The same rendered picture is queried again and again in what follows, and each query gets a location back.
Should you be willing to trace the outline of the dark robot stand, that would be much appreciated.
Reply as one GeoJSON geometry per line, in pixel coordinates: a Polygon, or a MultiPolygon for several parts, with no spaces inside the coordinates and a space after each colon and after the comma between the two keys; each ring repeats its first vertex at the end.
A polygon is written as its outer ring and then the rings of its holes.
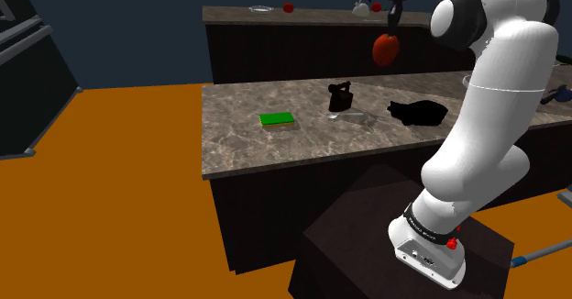
{"type": "Polygon", "coordinates": [[[456,289],[398,261],[388,226],[421,190],[386,165],[365,172],[303,232],[293,299],[503,299],[514,245],[472,217],[460,228],[467,272],[456,289]]]}

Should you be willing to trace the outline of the dark kitchen counter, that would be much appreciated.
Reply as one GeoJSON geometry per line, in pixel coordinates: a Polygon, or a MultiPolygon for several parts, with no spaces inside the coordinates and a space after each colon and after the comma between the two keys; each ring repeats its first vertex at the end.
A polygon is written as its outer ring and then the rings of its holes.
{"type": "Polygon", "coordinates": [[[429,19],[423,12],[403,13],[399,53],[380,67],[372,51],[387,31],[385,12],[357,17],[335,9],[258,14],[244,6],[203,7],[215,84],[472,70],[473,52],[436,43],[429,19]]]}

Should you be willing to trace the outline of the black clothes iron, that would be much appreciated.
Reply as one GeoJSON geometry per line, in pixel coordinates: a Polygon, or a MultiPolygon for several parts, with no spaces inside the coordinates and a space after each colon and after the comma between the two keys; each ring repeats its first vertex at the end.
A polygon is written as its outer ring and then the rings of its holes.
{"type": "Polygon", "coordinates": [[[350,85],[350,81],[328,85],[328,92],[331,94],[328,106],[330,112],[344,112],[351,107],[354,95],[349,91],[350,85]]]}

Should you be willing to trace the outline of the blue kitchen tool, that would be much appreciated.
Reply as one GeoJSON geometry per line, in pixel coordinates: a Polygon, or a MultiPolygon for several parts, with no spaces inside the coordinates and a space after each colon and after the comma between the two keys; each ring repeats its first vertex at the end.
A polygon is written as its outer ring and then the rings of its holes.
{"type": "Polygon", "coordinates": [[[556,89],[549,90],[547,95],[541,99],[540,104],[547,105],[553,100],[559,103],[572,101],[572,90],[566,84],[561,84],[556,89]]]}

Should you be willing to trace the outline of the black cat figure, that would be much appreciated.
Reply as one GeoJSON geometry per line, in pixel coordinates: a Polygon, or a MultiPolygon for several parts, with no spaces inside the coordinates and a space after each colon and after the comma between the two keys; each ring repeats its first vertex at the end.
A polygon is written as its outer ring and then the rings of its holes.
{"type": "Polygon", "coordinates": [[[448,113],[446,106],[430,100],[421,100],[410,104],[390,101],[387,110],[392,117],[399,119],[405,126],[425,127],[439,126],[448,113]]]}

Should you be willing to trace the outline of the red orange fruit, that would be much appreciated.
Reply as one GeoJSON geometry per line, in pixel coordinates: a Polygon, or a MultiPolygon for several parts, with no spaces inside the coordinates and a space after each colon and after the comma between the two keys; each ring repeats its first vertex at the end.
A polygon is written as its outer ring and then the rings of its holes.
{"type": "Polygon", "coordinates": [[[380,66],[389,66],[395,60],[400,51],[400,42],[396,35],[382,34],[379,36],[372,48],[372,58],[380,66]]]}

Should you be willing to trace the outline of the green yellow sponge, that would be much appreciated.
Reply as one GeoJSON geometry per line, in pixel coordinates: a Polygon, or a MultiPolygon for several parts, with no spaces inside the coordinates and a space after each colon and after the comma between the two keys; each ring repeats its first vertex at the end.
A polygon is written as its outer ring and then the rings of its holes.
{"type": "Polygon", "coordinates": [[[295,119],[291,112],[260,114],[259,123],[263,128],[292,126],[295,119]]]}

